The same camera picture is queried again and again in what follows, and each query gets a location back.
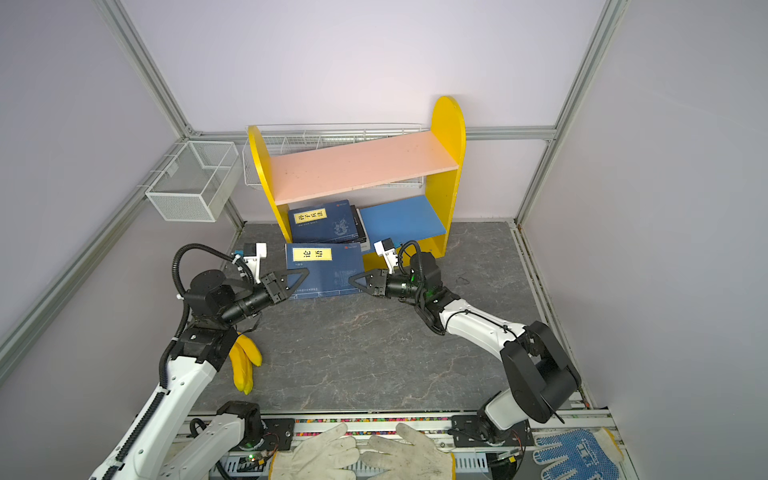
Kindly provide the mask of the navy book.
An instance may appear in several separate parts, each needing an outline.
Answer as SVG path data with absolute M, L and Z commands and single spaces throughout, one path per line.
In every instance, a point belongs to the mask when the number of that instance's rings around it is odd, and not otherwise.
M 289 211 L 294 243 L 345 243 L 360 238 L 348 200 Z
M 349 283 L 363 272 L 359 243 L 294 243 L 285 245 L 288 270 L 305 268 L 309 275 L 291 296 L 292 300 L 343 296 L 359 293 Z

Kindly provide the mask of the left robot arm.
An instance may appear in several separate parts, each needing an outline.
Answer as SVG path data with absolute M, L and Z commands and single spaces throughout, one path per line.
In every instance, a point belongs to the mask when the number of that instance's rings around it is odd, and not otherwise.
M 211 269 L 183 284 L 180 264 L 191 250 L 234 265 L 239 278 Z M 171 275 L 182 302 L 182 318 L 159 360 L 158 384 L 92 478 L 200 479 L 233 448 L 279 447 L 279 437 L 268 432 L 257 404 L 229 401 L 174 459 L 166 458 L 198 397 L 226 360 L 242 361 L 241 384 L 252 388 L 253 359 L 237 347 L 237 324 L 288 300 L 309 274 L 308 269 L 298 268 L 256 278 L 245 258 L 236 253 L 200 243 L 180 247 L 172 260 Z

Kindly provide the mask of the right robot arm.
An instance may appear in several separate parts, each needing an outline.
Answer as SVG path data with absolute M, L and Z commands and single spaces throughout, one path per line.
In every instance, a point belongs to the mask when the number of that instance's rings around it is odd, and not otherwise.
M 549 326 L 541 321 L 515 323 L 471 305 L 444 286 L 430 253 L 415 253 L 408 267 L 353 275 L 349 284 L 370 296 L 411 303 L 434 333 L 461 337 L 500 361 L 508 388 L 488 400 L 469 427 L 456 427 L 456 435 L 500 445 L 516 425 L 555 417 L 582 385 L 575 364 Z

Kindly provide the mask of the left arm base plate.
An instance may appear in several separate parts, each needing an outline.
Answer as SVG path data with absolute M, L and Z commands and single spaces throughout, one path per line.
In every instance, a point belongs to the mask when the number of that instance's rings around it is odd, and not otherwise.
M 294 438 L 295 418 L 277 417 L 246 420 L 243 438 L 233 450 L 288 451 Z

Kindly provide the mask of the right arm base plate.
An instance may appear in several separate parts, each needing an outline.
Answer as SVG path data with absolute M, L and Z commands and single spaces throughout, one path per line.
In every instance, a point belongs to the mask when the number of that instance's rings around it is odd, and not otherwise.
M 474 415 L 453 415 L 448 434 L 459 448 L 529 447 L 534 445 L 527 421 L 506 430 L 498 429 L 490 420 Z

